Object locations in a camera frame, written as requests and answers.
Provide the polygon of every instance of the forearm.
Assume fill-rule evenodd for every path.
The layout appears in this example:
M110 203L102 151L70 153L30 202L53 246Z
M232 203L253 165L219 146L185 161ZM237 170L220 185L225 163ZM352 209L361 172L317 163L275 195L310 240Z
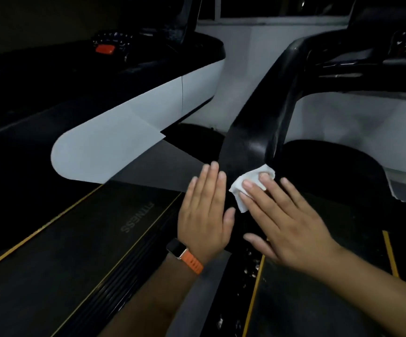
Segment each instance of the forearm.
M185 263L168 255L100 337L164 336L196 277Z
M394 335L406 337L406 282L346 250L312 275Z

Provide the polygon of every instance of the watch face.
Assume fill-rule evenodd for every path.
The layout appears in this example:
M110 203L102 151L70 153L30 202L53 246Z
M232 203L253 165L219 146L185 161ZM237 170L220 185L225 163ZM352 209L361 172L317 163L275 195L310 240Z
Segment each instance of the watch face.
M177 238L172 239L166 247L166 249L177 258L181 258L181 255L184 253L186 248L187 247L183 243L179 242Z

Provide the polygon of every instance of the hand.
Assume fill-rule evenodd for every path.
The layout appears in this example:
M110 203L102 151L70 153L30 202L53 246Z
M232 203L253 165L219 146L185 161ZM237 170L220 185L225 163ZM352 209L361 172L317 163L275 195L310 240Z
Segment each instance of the hand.
M228 244L234 226L235 208L225 214L226 174L219 164L205 164L200 177L189 184L178 215L178 240L206 265Z
M245 234L244 239L276 262L316 276L324 263L343 248L331 238L323 220L287 179L281 179L281 184L290 197L267 173L262 173L259 180L273 199L248 180L243 186L252 199L242 193L241 198L270 244L251 233Z

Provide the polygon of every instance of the finger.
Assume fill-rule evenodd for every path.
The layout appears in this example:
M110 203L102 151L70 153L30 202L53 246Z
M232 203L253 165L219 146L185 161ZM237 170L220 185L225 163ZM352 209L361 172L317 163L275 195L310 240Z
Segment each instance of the finger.
M192 194L194 193L195 184L197 183L198 177L194 176L187 187L186 195L184 195L183 204L181 205L181 210L186 210L189 208L190 200L192 199Z
M223 210L225 209L225 194L226 194L226 174L224 172L219 172L216 183L216 192L212 198L210 216L216 222L220 220L223 215Z
M261 183L273 196L279 208L294 219L298 217L300 210L296 207L290 197L281 189L281 187L271 179L270 175L268 175L266 172L262 172L259 175L259 181L261 181Z
M289 180L283 177L281 179L281 184L283 185L284 189L289 193L290 197L292 198L292 201L302 212L311 216L315 215L318 217L317 212L310 206L310 204L308 204L305 198L300 194L300 192L297 191L295 186L291 184Z
M236 213L236 209L234 207L228 208L223 215L223 242L225 245L229 243L229 239L231 238L231 232L233 231L234 227L234 215Z
M219 174L219 164L216 161L212 161L211 167L207 173L206 182L204 184L202 195L200 197L200 208L209 213L211 208L212 198L216 191L217 176Z
M275 262L280 262L280 259L272 249L272 247L266 243L261 237L253 233L244 234L243 238L252 244L252 246L266 257L272 259Z
M190 207L195 209L200 203L201 193L203 191L204 184L206 182L207 172L209 170L209 164L203 165L197 184L195 185L194 193L190 201Z
M240 193L240 198L247 206L253 219L255 219L257 224L264 231L265 235L271 236L279 232L279 227L267 214L262 211L261 208L259 208L259 206L251 198L246 196L244 193Z
M264 211L274 222L281 228L290 219L278 204L270 198L261 188L250 180L245 180L242 183L245 190L256 201L257 205Z

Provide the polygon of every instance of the treadmill belt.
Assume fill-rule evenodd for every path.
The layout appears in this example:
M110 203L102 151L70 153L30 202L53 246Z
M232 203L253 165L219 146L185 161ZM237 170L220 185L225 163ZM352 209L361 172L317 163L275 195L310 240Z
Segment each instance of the treadmill belt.
M391 273L383 232L371 222L372 217L313 195L304 197L337 242ZM257 279L244 336L383 335L377 323L312 277L263 258Z
M52 335L163 214L179 206L179 194L109 181L5 257L0 336Z

